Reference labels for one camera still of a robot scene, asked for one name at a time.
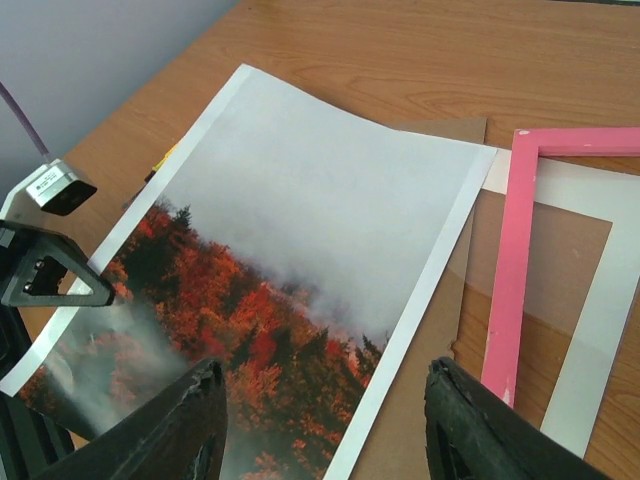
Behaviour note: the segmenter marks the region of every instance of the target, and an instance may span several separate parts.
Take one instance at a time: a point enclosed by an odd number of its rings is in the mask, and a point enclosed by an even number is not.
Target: wall
[[[2,0],[0,79],[64,156],[236,0]],[[37,167],[0,100],[0,202]]]

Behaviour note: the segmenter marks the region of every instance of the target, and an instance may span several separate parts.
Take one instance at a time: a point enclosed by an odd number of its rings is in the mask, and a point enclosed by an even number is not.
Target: pink wooden frame
[[[640,128],[516,130],[481,382],[513,407],[539,156],[640,155]]]

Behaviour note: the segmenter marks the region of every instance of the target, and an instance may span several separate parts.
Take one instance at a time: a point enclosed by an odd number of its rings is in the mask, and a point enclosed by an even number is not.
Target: fog
[[[271,77],[243,88],[163,195],[205,239],[316,286],[314,312],[347,305],[357,335],[391,333],[477,146],[386,129]]]

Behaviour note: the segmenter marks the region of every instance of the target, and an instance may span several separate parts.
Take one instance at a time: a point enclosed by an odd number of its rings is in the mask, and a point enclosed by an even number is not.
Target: purple cable
[[[44,157],[47,163],[50,163],[51,155],[49,154],[49,150],[47,150],[47,147],[44,145],[44,142],[38,135],[38,132],[36,132],[35,128],[33,128],[33,125],[31,125],[31,122],[20,108],[20,105],[18,105],[18,103],[13,99],[13,97],[9,93],[9,90],[5,88],[2,82],[0,82],[0,96],[4,98],[4,101],[7,102],[7,105],[9,105],[9,108],[11,108],[15,116],[18,118],[22,127],[27,131],[29,137],[31,138],[31,141],[35,144],[36,148],[40,152],[40,155]]]

